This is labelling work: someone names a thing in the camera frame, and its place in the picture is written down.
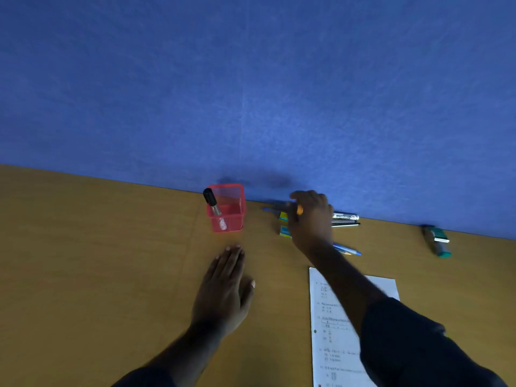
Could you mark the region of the white printed worksheet paper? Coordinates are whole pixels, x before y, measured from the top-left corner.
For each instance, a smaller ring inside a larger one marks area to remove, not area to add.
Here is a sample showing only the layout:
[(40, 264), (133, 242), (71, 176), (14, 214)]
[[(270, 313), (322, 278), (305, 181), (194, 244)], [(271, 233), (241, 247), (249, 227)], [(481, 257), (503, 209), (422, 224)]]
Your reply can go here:
[(360, 342), (323, 275), (309, 268), (314, 387), (377, 387), (360, 360)]

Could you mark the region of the black marker with silver barrel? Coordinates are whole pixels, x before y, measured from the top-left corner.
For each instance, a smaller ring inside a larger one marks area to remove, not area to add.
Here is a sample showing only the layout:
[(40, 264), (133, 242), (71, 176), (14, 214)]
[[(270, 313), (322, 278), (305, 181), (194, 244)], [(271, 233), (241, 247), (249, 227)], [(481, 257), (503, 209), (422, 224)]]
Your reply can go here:
[(210, 207), (213, 217), (216, 218), (218, 223), (218, 227), (222, 232), (228, 229), (227, 224), (223, 218), (223, 214), (217, 204), (216, 197), (211, 188), (206, 188), (203, 190), (203, 196), (208, 206)]

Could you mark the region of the person's left forearm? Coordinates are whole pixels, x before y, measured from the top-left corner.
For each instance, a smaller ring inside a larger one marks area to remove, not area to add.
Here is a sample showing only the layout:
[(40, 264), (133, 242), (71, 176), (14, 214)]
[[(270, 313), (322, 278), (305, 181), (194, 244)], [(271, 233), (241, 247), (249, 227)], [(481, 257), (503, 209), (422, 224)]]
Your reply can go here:
[(150, 362), (111, 387), (195, 387), (226, 334), (227, 325), (219, 320), (193, 323)]

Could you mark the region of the dark blue pen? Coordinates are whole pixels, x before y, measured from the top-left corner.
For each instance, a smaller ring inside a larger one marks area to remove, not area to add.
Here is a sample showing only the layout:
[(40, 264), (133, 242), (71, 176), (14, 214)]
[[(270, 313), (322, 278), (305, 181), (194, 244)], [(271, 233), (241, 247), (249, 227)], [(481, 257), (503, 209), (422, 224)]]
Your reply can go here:
[(296, 213), (298, 210), (298, 204), (293, 201), (269, 201), (264, 207), (261, 208), (262, 210), (266, 212), (272, 212), (272, 213), (289, 213), (294, 212)]

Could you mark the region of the green and grey stapler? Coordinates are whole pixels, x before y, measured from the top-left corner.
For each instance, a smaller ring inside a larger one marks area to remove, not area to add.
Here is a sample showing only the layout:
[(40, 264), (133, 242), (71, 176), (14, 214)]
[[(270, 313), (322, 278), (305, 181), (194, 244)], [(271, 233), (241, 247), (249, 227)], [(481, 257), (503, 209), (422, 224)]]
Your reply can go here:
[(422, 225), (421, 230), (427, 245), (435, 256), (441, 259), (452, 257), (452, 253), (448, 249), (449, 239), (444, 230), (434, 225)]

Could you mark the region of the red mesh pen holder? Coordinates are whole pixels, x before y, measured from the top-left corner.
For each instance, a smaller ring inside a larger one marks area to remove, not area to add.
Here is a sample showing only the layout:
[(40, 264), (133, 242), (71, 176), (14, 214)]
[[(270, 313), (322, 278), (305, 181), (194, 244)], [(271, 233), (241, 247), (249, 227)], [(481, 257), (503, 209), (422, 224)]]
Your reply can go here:
[(210, 220), (212, 232), (230, 233), (238, 232), (243, 228), (243, 220), (246, 214), (246, 199), (243, 185), (241, 184), (213, 184), (208, 188), (213, 190), (217, 204), (223, 214), (228, 229), (224, 232), (218, 227), (216, 218), (206, 202), (206, 214)]

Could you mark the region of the person's right hand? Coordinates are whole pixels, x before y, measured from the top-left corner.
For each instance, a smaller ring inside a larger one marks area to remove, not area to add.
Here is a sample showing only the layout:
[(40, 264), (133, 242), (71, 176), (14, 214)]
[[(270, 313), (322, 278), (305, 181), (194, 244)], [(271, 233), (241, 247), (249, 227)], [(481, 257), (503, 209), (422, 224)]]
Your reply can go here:
[(329, 204), (329, 222), (289, 222), (288, 229), (297, 249), (309, 259), (333, 247), (332, 215)]

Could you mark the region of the person's left hand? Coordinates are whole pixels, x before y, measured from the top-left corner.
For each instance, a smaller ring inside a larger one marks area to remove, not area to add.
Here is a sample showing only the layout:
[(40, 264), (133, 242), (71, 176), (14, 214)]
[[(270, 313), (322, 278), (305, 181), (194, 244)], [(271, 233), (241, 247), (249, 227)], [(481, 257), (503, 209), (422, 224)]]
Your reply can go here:
[(246, 253), (241, 245), (233, 245), (213, 259), (192, 308), (191, 324), (219, 320), (227, 325), (227, 335), (245, 320), (250, 307), (241, 307), (241, 281), (253, 280), (244, 274)]

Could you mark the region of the person's right forearm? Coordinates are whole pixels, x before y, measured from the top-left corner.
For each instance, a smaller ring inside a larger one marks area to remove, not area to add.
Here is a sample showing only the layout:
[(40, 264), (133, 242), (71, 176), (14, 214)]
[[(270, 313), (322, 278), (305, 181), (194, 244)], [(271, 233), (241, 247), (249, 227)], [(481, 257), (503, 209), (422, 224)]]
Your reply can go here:
[(443, 325), (387, 296), (321, 239), (297, 245), (323, 275), (360, 341), (360, 360), (377, 387), (508, 387), (473, 361)]

